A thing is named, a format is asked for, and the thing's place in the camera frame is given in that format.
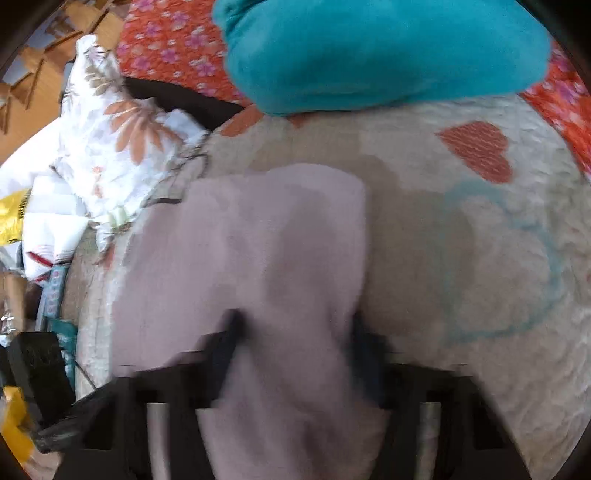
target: pink cloth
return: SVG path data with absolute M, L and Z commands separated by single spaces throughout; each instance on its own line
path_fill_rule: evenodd
M 115 374 L 192 350 L 228 308 L 248 316 L 223 398 L 199 414 L 218 480 L 367 477 L 385 417 L 348 367 L 365 208 L 358 179 L 299 164 L 195 181 L 132 241 L 113 305 Z

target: teal pillow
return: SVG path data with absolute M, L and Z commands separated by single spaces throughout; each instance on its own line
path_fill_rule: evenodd
M 217 0 L 226 70 L 266 113 L 524 90 L 550 37 L 515 0 Z

